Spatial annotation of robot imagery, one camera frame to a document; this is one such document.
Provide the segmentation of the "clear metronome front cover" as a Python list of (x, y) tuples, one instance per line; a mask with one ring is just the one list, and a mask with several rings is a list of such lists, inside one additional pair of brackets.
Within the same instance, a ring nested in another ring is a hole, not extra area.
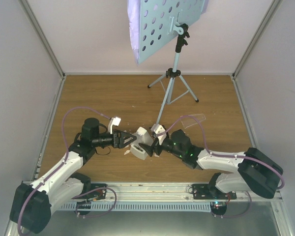
[(185, 129), (187, 129), (193, 125), (196, 125), (198, 122), (202, 122), (204, 120), (206, 120), (206, 116), (204, 114), (193, 114), (189, 115), (188, 117), (182, 118), (180, 121), (182, 126)]

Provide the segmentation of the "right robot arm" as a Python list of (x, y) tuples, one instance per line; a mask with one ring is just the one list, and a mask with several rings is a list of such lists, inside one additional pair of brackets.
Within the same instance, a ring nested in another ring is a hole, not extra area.
[(193, 145), (182, 130), (157, 137), (151, 145), (139, 146), (149, 156), (163, 151), (171, 153), (191, 169), (218, 170), (208, 184), (208, 194), (213, 199), (232, 191), (252, 191), (272, 199), (285, 184), (283, 169), (254, 147), (238, 153), (213, 152)]

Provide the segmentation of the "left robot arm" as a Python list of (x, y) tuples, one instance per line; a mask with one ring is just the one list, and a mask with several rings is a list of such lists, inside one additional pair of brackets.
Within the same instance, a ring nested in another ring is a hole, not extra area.
[(131, 133), (113, 129), (120, 121), (119, 117), (111, 118), (106, 130), (100, 132), (102, 124), (98, 119), (86, 119), (81, 132), (57, 164), (31, 184), (21, 183), (17, 187), (9, 219), (17, 224), (19, 235), (23, 235), (23, 229), (40, 233), (64, 203), (90, 196), (90, 180), (76, 171), (93, 157), (98, 147), (121, 149), (137, 139)]

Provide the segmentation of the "white debris flakes pile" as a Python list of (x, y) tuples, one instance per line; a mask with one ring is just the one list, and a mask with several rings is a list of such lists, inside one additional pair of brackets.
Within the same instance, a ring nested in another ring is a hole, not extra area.
[[(191, 143), (190, 138), (185, 135), (184, 131), (180, 129), (169, 135), (166, 130), (166, 133), (166, 138), (170, 138), (174, 143), (173, 152), (170, 154), (181, 160), (186, 160), (187, 158), (194, 156), (195, 146)], [(129, 145), (129, 149), (126, 150), (124, 154), (127, 155), (130, 153), (141, 160), (145, 160), (148, 157), (148, 154), (140, 148), (139, 144), (147, 144), (149, 146), (156, 145), (158, 140), (153, 138), (152, 134), (149, 134), (149, 132), (143, 127), (139, 127), (133, 135), (137, 136), (137, 140)]]

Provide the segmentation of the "light blue music stand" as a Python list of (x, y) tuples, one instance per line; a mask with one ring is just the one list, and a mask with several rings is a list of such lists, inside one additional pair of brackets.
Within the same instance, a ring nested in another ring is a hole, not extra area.
[[(151, 88), (157, 83), (163, 84), (164, 78), (169, 79), (167, 87), (163, 87), (165, 95), (155, 122), (156, 124), (160, 123), (165, 105), (172, 104), (188, 93), (192, 95), (196, 102), (199, 101), (177, 66), (183, 46), (188, 45), (187, 39), (190, 37), (189, 27), (200, 19), (207, 3), (207, 0), (140, 1), (138, 63), (144, 62), (173, 39), (176, 40), (173, 66), (147, 86)], [(186, 92), (172, 99), (176, 78), (180, 78), (183, 82)]]

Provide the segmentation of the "lilac sheet music paper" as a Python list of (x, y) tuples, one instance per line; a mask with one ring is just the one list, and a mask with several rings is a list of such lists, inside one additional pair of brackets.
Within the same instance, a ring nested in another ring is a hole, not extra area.
[(127, 14), (129, 21), (129, 35), (130, 44), (134, 54), (135, 62), (139, 64), (139, 50), (140, 50), (140, 0), (127, 1)]

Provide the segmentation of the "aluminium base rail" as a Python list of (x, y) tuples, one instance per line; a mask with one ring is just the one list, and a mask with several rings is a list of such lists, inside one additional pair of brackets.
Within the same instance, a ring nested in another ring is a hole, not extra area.
[(211, 201), (205, 183), (187, 182), (107, 182), (122, 202)]

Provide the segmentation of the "left aluminium frame post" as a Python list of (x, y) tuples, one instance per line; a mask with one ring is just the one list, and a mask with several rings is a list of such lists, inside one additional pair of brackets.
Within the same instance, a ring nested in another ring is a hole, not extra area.
[(18, 0), (18, 2), (21, 5), (22, 9), (24, 10), (25, 15), (27, 16), (29, 22), (33, 26), (34, 31), (36, 32), (39, 40), (41, 41), (42, 45), (44, 46), (44, 48), (45, 48), (52, 64), (54, 65), (56, 71), (60, 75), (61, 79), (64, 80), (65, 73), (64, 73), (52, 47), (50, 46), (50, 43), (48, 42), (48, 39), (47, 39), (45, 33), (43, 32), (43, 29), (41, 28), (29, 2), (27, 0)]

